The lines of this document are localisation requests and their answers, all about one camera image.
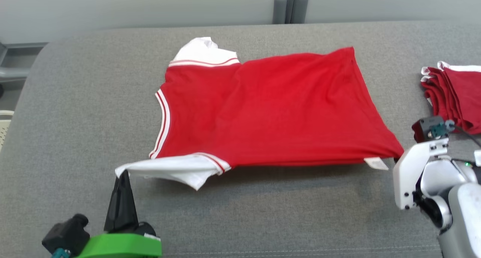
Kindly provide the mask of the stack of red shirts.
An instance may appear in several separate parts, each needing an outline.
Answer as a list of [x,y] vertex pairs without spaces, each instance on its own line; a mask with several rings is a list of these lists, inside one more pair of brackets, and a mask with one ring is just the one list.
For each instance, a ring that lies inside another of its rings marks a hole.
[[481,134],[481,66],[438,61],[421,69],[421,86],[434,116],[452,120],[471,135]]

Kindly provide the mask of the grey double partition post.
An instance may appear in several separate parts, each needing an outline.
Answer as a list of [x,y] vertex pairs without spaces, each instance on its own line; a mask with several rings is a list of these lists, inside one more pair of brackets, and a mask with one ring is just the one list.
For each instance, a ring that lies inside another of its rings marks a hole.
[[304,24],[309,0],[274,0],[273,24]]

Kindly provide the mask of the cream perforated laundry basket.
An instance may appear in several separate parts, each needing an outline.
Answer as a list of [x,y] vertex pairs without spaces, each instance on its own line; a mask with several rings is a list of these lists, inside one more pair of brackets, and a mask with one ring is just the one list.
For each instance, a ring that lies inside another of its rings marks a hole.
[[0,151],[5,143],[5,138],[13,115],[14,111],[0,110]]

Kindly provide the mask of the red white jersey shirt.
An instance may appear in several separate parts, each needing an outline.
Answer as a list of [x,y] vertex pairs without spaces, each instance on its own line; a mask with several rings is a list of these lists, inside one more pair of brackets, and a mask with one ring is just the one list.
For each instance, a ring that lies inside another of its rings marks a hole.
[[179,49],[155,97],[149,159],[115,174],[184,183],[238,167],[355,164],[404,152],[383,122],[352,47],[239,61],[210,37]]

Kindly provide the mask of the grey corner partition frame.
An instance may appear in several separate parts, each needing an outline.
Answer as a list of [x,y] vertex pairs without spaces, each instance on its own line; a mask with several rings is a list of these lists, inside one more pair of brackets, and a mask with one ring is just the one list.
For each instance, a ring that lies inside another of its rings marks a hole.
[[34,44],[0,42],[0,82],[25,79],[36,57],[46,45],[46,42]]

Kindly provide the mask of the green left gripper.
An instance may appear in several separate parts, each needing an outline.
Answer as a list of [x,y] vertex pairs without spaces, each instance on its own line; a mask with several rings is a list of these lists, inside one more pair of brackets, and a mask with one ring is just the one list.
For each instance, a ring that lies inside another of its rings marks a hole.
[[[121,227],[121,193],[122,230],[132,232],[113,233]],[[139,224],[128,171],[122,173],[121,183],[119,178],[115,180],[104,231],[107,233],[92,237],[76,258],[160,258],[163,254],[161,239],[153,226],[147,222]]]

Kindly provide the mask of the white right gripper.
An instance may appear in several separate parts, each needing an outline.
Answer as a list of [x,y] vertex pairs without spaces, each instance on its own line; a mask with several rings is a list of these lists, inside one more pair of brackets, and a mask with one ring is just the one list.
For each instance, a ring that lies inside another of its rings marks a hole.
[[415,206],[412,192],[423,171],[434,156],[446,155],[449,139],[442,138],[416,143],[407,149],[392,169],[395,203],[400,210]]

